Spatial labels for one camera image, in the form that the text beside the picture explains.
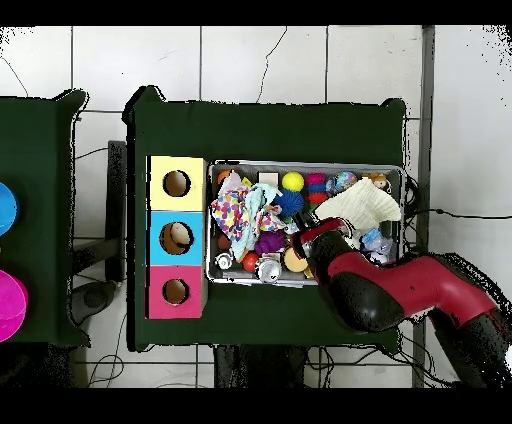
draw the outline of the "white cloth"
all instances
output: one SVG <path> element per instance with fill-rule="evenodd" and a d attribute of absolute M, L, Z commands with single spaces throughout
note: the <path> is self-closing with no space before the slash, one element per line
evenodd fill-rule
<path fill-rule="evenodd" d="M 372 180 L 366 177 L 343 193 L 326 200 L 315 209 L 315 214 L 319 219 L 346 219 L 363 234 L 372 228 L 379 228 L 383 221 L 399 221 L 402 217 L 395 199 L 375 187 Z"/>

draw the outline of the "red ball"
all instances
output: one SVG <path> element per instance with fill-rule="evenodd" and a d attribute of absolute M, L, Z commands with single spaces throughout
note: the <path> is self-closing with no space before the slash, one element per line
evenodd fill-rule
<path fill-rule="evenodd" d="M 244 266 L 244 269 L 247 272 L 254 272 L 254 269 L 256 267 L 256 262 L 258 262 L 258 259 L 260 257 L 255 252 L 249 252 L 247 255 L 245 255 L 244 260 L 242 261 L 242 265 Z"/>

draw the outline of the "dark green tablecloth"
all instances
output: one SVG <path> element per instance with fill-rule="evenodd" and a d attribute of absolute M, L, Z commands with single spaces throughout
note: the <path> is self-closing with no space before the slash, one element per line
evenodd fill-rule
<path fill-rule="evenodd" d="M 25 321 L 11 342 L 88 344 L 68 318 L 72 246 L 72 128 L 79 90 L 56 99 L 0 98 L 0 181 L 20 216 L 0 237 L 0 269 L 27 288 Z"/>
<path fill-rule="evenodd" d="M 201 319 L 145 319 L 145 157 L 402 166 L 404 115 L 405 105 L 397 99 L 382 106 L 183 103 L 164 102 L 155 87 L 141 87 L 123 114 L 129 149 L 128 235 L 135 240 L 134 249 L 128 249 L 129 256 L 135 255 L 135 265 L 129 263 L 129 275 L 135 275 L 128 286 L 129 346 L 381 343 L 396 350 L 396 331 L 356 336 L 343 330 L 312 286 L 210 284 Z"/>

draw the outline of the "colorful cloth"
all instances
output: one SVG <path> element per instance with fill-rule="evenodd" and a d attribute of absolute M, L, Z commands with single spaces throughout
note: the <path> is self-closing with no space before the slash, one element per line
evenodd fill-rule
<path fill-rule="evenodd" d="M 220 195 L 211 204 L 213 218 L 232 242 L 242 238 L 244 227 L 249 224 L 249 212 L 245 206 L 248 192 L 249 187 L 240 186 Z"/>
<path fill-rule="evenodd" d="M 252 250 L 258 240 L 259 229 L 256 215 L 261 209 L 267 209 L 277 194 L 277 188 L 268 184 L 254 184 L 245 198 L 245 206 L 249 213 L 249 224 L 242 229 L 242 238 L 233 241 L 231 249 L 236 260 L 239 260 L 245 249 Z"/>
<path fill-rule="evenodd" d="M 277 215 L 281 213 L 281 206 L 268 205 L 256 214 L 256 223 L 254 225 L 254 233 L 256 237 L 261 231 L 278 231 L 286 227 L 286 224 L 279 219 Z"/>

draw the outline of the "pink ball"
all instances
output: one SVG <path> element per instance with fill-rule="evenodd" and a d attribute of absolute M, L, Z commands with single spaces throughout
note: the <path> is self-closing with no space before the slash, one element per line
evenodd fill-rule
<path fill-rule="evenodd" d="M 325 174 L 322 172 L 315 172 L 314 174 L 309 174 L 306 176 L 306 184 L 322 184 L 325 183 Z"/>

